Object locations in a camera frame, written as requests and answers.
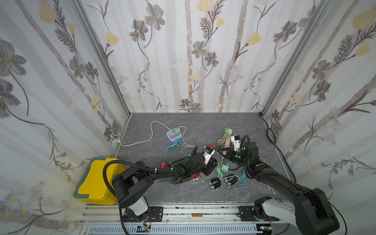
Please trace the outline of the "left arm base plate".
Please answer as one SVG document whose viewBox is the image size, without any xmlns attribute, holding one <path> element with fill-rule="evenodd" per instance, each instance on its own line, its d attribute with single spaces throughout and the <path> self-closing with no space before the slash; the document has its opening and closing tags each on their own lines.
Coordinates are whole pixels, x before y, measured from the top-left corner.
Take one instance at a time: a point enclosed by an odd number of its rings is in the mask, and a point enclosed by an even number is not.
<svg viewBox="0 0 376 235">
<path fill-rule="evenodd" d="M 122 216 L 123 222 L 162 222 L 163 218 L 163 207 L 149 207 L 147 211 L 141 215 L 135 215 L 131 209 L 125 209 Z"/>
</svg>

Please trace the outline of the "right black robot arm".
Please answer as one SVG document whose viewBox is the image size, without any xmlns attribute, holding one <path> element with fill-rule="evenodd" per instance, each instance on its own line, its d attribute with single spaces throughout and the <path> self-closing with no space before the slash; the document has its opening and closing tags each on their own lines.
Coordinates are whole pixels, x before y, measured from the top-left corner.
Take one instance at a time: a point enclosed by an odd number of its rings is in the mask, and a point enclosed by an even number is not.
<svg viewBox="0 0 376 235">
<path fill-rule="evenodd" d="M 259 159 L 255 142 L 241 144 L 240 151 L 233 147 L 220 148 L 218 153 L 230 162 L 240 164 L 246 178 L 270 186 L 288 199 L 283 203 L 271 196 L 254 202 L 253 216 L 259 221 L 269 217 L 283 220 L 299 229 L 303 235 L 329 235 L 340 228 L 326 194 L 320 189 L 309 189 L 276 172 Z"/>
</svg>

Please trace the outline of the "light green charger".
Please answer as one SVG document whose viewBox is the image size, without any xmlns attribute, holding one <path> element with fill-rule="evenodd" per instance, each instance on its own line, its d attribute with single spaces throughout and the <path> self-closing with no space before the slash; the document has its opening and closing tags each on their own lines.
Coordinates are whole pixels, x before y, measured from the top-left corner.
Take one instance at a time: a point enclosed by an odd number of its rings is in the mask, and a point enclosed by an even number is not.
<svg viewBox="0 0 376 235">
<path fill-rule="evenodd" d="M 220 171 L 221 171 L 222 173 L 228 173 L 228 171 L 229 171 L 229 166 L 223 164 L 223 165 L 221 166 L 221 168 L 220 168 Z"/>
</svg>

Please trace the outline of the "black shaver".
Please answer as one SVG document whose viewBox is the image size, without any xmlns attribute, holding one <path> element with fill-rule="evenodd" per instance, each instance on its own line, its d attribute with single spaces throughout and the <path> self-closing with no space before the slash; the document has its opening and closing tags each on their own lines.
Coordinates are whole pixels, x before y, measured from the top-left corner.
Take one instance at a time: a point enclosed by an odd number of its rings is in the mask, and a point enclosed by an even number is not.
<svg viewBox="0 0 376 235">
<path fill-rule="evenodd" d="M 221 186 L 221 180 L 217 177 L 212 178 L 209 181 L 209 186 L 211 189 L 218 189 Z"/>
<path fill-rule="evenodd" d="M 237 181 L 238 181 L 238 177 L 235 176 L 234 174 L 229 174 L 228 176 L 226 176 L 226 177 L 224 178 L 224 180 L 225 180 L 225 182 L 226 182 L 226 185 L 227 185 L 228 187 L 231 187 L 231 186 L 233 186 L 234 184 L 237 183 Z"/>
</svg>

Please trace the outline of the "beige power strip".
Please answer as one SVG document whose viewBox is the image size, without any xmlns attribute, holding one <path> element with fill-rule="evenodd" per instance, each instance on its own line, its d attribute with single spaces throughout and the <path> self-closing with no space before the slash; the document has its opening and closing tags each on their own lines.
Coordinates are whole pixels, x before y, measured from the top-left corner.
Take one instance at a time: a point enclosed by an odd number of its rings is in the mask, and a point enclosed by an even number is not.
<svg viewBox="0 0 376 235">
<path fill-rule="evenodd" d="M 222 139 L 217 141 L 217 144 L 221 146 L 222 148 L 228 148 L 231 143 L 231 138 L 235 136 L 236 134 L 233 132 L 230 128 L 225 128 L 224 135 Z"/>
</svg>

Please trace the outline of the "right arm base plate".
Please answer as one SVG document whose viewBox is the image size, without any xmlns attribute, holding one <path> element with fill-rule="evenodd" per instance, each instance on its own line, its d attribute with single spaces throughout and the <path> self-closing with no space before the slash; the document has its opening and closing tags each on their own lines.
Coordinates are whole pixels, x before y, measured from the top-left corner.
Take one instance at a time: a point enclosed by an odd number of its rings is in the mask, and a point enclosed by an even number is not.
<svg viewBox="0 0 376 235">
<path fill-rule="evenodd" d="M 279 221 L 275 217 L 266 215 L 261 206 L 239 206 L 239 213 L 237 216 L 242 222 L 271 222 L 272 220 Z"/>
</svg>

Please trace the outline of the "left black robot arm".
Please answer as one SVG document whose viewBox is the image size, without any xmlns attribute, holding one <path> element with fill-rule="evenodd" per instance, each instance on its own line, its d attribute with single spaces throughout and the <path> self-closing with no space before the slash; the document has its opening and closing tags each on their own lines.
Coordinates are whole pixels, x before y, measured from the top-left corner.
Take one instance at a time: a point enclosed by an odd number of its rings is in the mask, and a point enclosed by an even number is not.
<svg viewBox="0 0 376 235">
<path fill-rule="evenodd" d="M 109 182 L 107 169 L 113 164 L 127 165 L 129 168 Z M 217 165 L 218 162 L 213 156 L 205 157 L 204 154 L 197 152 L 168 163 L 166 168 L 146 166 L 143 161 L 131 163 L 113 160 L 104 165 L 102 177 L 104 184 L 110 193 L 115 196 L 120 208 L 129 208 L 155 183 L 183 184 L 198 174 L 210 175 Z"/>
</svg>

